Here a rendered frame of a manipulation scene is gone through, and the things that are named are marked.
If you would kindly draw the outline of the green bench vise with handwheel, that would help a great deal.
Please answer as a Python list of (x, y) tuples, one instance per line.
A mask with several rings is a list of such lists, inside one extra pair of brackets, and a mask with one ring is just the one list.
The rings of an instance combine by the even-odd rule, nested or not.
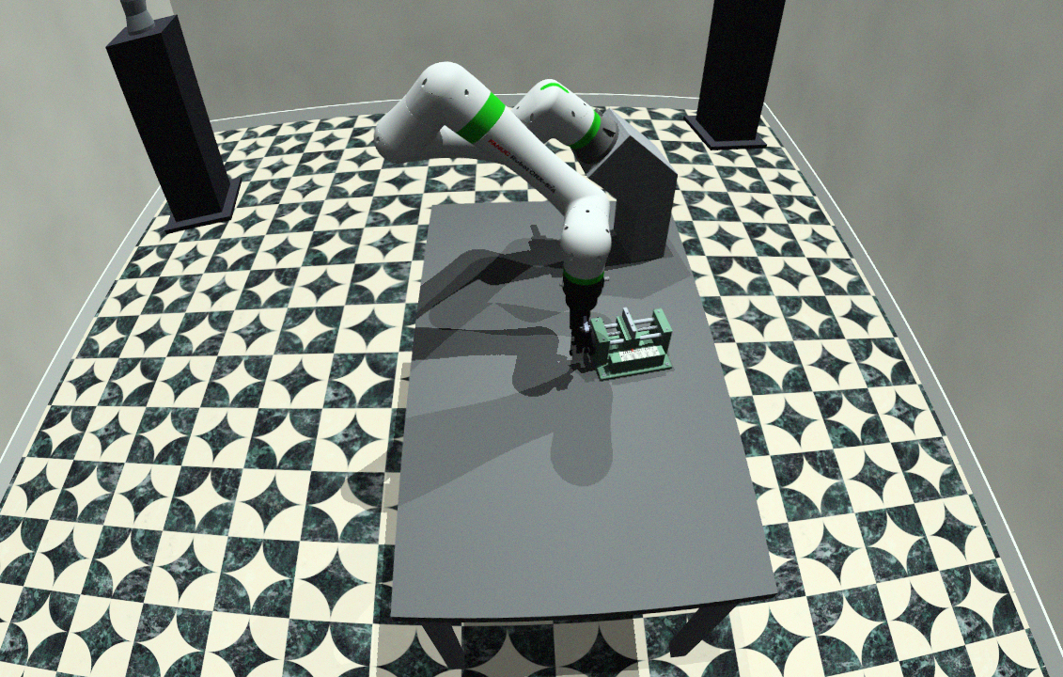
[[(648, 320), (632, 321), (631, 317), (625, 307), (615, 324), (603, 324), (602, 317), (588, 322), (594, 331), (588, 336), (584, 353), (594, 358), (600, 380), (672, 369), (667, 356), (672, 329), (663, 309), (654, 309)], [(648, 323), (649, 327), (635, 329), (636, 324)], [(618, 333), (607, 333), (610, 327), (615, 327)]]

